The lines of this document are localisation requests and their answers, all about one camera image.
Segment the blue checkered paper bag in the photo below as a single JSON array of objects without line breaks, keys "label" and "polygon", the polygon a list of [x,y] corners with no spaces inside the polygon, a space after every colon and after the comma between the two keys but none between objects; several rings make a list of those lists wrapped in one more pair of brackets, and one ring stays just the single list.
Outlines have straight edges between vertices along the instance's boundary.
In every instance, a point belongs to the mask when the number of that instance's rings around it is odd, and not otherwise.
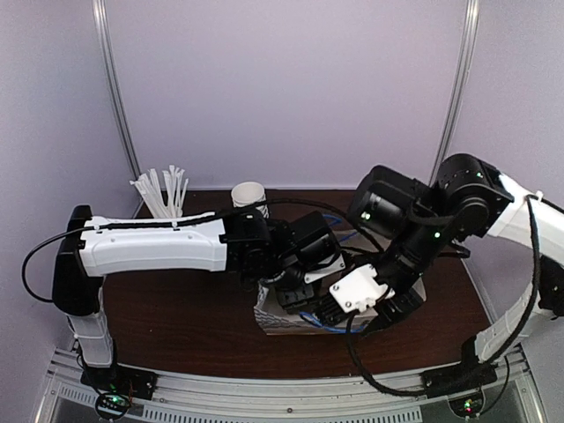
[{"label": "blue checkered paper bag", "polygon": [[283,273],[275,278],[259,280],[254,306],[256,322],[269,335],[318,333],[323,330],[344,334],[347,332],[346,322],[352,319],[349,331],[365,333],[366,326],[375,316],[373,307],[403,294],[379,278],[371,263],[374,256],[374,251],[354,251],[349,246],[340,248],[338,258],[328,255],[319,270],[305,276],[307,283],[317,283],[317,299],[297,313],[287,313],[278,304],[275,284],[281,280]]}]

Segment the paper cups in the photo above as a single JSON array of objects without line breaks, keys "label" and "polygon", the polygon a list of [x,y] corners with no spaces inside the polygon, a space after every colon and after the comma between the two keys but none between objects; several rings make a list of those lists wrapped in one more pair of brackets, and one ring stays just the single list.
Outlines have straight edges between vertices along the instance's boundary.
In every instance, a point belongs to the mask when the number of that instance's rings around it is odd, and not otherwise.
[{"label": "paper cups", "polygon": [[258,182],[241,182],[231,190],[234,207],[244,207],[266,199],[264,186]]}]

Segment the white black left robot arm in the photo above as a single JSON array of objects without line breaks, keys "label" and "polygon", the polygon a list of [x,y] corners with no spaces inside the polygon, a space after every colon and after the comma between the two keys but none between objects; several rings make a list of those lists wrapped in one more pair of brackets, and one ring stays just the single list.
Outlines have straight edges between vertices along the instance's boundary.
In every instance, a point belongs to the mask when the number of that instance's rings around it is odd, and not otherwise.
[{"label": "white black left robot arm", "polygon": [[127,382],[105,315],[107,276],[129,271],[237,272],[293,291],[343,270],[335,234],[319,211],[287,222],[246,206],[176,219],[106,219],[73,211],[57,251],[53,301],[70,320],[83,362],[108,391]]}]

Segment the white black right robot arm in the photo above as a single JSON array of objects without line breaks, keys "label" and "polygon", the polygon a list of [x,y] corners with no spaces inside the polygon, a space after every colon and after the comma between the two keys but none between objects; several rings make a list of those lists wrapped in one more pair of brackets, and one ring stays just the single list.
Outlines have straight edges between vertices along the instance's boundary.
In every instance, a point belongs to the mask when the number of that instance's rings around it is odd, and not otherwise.
[{"label": "white black right robot arm", "polygon": [[430,185],[379,165],[362,179],[347,217],[390,245],[362,264],[330,295],[346,314],[407,296],[420,274],[453,241],[499,237],[530,248],[533,280],[519,300],[475,336],[471,355],[452,369],[452,382],[471,388],[486,362],[563,315],[563,210],[470,154],[445,159]]}]

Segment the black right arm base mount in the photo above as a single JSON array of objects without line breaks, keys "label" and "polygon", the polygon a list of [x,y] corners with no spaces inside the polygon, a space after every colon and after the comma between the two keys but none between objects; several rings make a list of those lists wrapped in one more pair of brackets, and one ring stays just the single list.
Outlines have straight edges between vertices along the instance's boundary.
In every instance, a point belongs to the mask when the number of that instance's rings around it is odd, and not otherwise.
[{"label": "black right arm base mount", "polygon": [[468,361],[424,371],[421,379],[426,396],[434,398],[496,382],[497,374],[494,364]]}]

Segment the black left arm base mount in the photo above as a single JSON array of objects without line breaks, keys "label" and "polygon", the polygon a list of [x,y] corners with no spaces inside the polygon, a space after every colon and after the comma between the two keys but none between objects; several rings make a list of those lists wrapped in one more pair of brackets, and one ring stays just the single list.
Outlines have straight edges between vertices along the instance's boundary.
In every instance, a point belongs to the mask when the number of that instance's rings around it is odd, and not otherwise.
[{"label": "black left arm base mount", "polygon": [[78,361],[82,368],[80,381],[96,392],[112,392],[126,397],[152,400],[158,376],[156,373],[113,363],[107,368],[90,367]]}]

